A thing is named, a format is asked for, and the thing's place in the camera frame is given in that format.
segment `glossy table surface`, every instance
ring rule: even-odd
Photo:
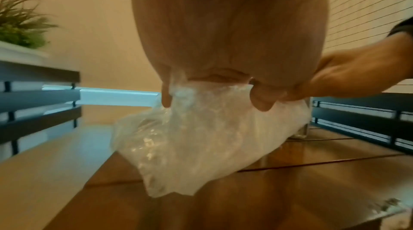
[[[413,157],[356,139],[286,142],[195,196],[157,199],[115,153],[45,229],[335,230],[401,210],[377,214],[390,198],[413,206]]]

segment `wall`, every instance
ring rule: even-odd
[[[61,26],[44,49],[51,65],[79,69],[84,87],[159,91],[130,0],[42,0],[40,8]]]
[[[385,38],[393,26],[413,16],[413,0],[330,0],[324,52],[349,49]],[[413,80],[388,92],[413,93]]]

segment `tiled wall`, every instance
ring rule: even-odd
[[[330,22],[324,52],[377,42],[391,28],[413,16],[413,0],[330,0]],[[413,93],[413,80],[387,92]]]

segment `person's right hand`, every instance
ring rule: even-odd
[[[370,96],[412,77],[413,38],[400,32],[371,45],[324,55],[312,79],[289,91],[283,101]]]

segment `clear plastic bag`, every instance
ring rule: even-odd
[[[194,195],[208,181],[272,152],[309,122],[304,101],[256,110],[251,87],[175,83],[171,108],[119,120],[111,146],[139,169],[148,195]]]

